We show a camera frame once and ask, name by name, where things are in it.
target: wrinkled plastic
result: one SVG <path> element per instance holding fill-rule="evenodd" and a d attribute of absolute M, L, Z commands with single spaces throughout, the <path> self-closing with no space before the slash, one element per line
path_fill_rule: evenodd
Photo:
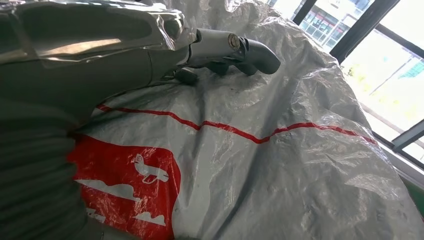
<path fill-rule="evenodd" d="M 260 2 L 166 1 L 273 50 L 273 75 L 109 99 L 69 155 L 92 217 L 143 239 L 421 240 L 424 224 L 336 60 Z"/>
<path fill-rule="evenodd" d="M 0 64 L 41 59 L 55 67 L 134 48 L 177 50 L 196 39 L 181 11 L 135 1 L 11 1 L 0 4 L 0 24 Z"/>

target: glass pane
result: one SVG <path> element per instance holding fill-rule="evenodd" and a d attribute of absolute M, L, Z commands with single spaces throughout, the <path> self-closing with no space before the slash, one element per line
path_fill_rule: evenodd
<path fill-rule="evenodd" d="M 278 10 L 285 18 L 293 20 L 306 0 L 261 0 Z"/>
<path fill-rule="evenodd" d="M 400 0 L 381 20 L 381 24 L 402 38 L 424 49 L 422 23 L 423 0 Z"/>
<path fill-rule="evenodd" d="M 424 137 L 404 147 L 403 151 L 424 163 Z"/>
<path fill-rule="evenodd" d="M 373 2 L 374 0 L 318 0 L 300 27 L 329 52 Z"/>
<path fill-rule="evenodd" d="M 424 119 L 424 60 L 392 39 L 373 30 L 341 67 L 382 137 L 392 140 Z"/>

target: window frame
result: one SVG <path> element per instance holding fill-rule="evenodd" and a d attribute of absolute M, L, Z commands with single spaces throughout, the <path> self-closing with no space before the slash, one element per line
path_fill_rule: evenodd
<path fill-rule="evenodd" d="M 299 11 L 293 18 L 293 22 L 298 26 L 302 23 L 304 18 L 312 10 L 317 0 L 306 0 L 300 7 Z M 339 64 L 348 57 L 348 55 L 358 46 L 358 44 L 374 29 L 387 36 L 389 39 L 400 44 L 405 49 L 416 54 L 420 58 L 424 59 L 424 49 L 418 47 L 412 42 L 406 40 L 395 32 L 391 31 L 384 25 L 380 24 L 383 17 L 399 3 L 400 0 L 375 0 L 362 14 L 362 16 L 353 24 L 353 26 L 341 37 L 338 43 L 330 51 L 330 55 L 338 60 Z M 408 159 L 411 163 L 420 167 L 424 170 L 424 163 L 406 153 L 403 148 L 414 143 L 419 138 L 424 136 L 424 119 L 406 130 L 400 133 L 395 139 L 388 140 L 376 132 L 372 131 L 372 134 L 382 144 L 391 149 L 393 152 L 402 155 Z"/>

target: red line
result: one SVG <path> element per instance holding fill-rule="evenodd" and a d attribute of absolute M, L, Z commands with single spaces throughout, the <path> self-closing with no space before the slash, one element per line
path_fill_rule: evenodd
<path fill-rule="evenodd" d="M 177 120 L 181 124 L 189 126 L 189 127 L 193 128 L 197 131 L 199 131 L 203 126 L 211 126 L 211 127 L 215 127 L 215 128 L 218 128 L 218 129 L 225 130 L 225 131 L 230 132 L 230 133 L 237 134 L 237 135 L 239 135 L 239 136 L 241 136 L 245 139 L 251 140 L 252 142 L 254 142 L 256 144 L 266 143 L 271 139 L 272 136 L 274 136 L 276 134 L 279 134 L 279 133 L 282 133 L 282 132 L 288 132 L 290 130 L 298 129 L 298 128 L 316 128 L 316 129 L 320 129 L 320 130 L 333 130 L 333 131 L 339 132 L 341 134 L 360 137 L 360 138 L 364 139 L 365 141 L 367 141 L 369 143 L 377 144 L 377 142 L 374 139 L 372 139 L 370 137 L 366 137 L 366 136 L 361 136 L 354 131 L 345 130 L 345 129 L 340 128 L 338 126 L 318 125 L 318 124 L 315 124 L 313 122 L 300 122 L 300 123 L 292 124 L 288 127 L 277 128 L 277 129 L 274 130 L 274 132 L 271 135 L 266 136 L 264 138 L 257 138 L 252 134 L 249 134 L 249 133 L 242 131 L 240 129 L 237 129 L 233 126 L 230 126 L 230 125 L 227 125 L 227 124 L 224 124 L 224 123 L 220 123 L 220 122 L 203 121 L 200 125 L 197 125 L 196 123 L 194 123 L 192 121 L 182 119 L 181 117 L 177 116 L 175 113 L 170 112 L 170 111 L 138 110 L 138 109 L 125 108 L 125 107 L 111 108 L 111 107 L 106 106 L 104 104 L 98 105 L 97 108 L 104 111 L 104 112 L 120 111 L 120 112 L 125 112 L 125 113 L 143 113 L 143 114 L 153 114 L 153 115 L 160 115 L 160 116 L 169 116 L 169 117 Z"/>

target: white bird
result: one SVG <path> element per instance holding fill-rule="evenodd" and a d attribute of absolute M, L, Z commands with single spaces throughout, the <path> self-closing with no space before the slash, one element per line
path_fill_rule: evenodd
<path fill-rule="evenodd" d="M 168 178 L 169 178 L 168 173 L 165 170 L 160 169 L 159 167 L 146 165 L 143 156 L 139 153 L 137 153 L 137 155 L 135 156 L 134 166 L 135 166 L 135 170 L 137 170 L 139 174 L 144 176 L 142 182 L 145 184 L 152 184 L 158 179 L 161 180 L 162 182 L 168 181 Z M 150 175 L 155 176 L 155 178 L 151 181 L 146 181 L 146 179 Z"/>

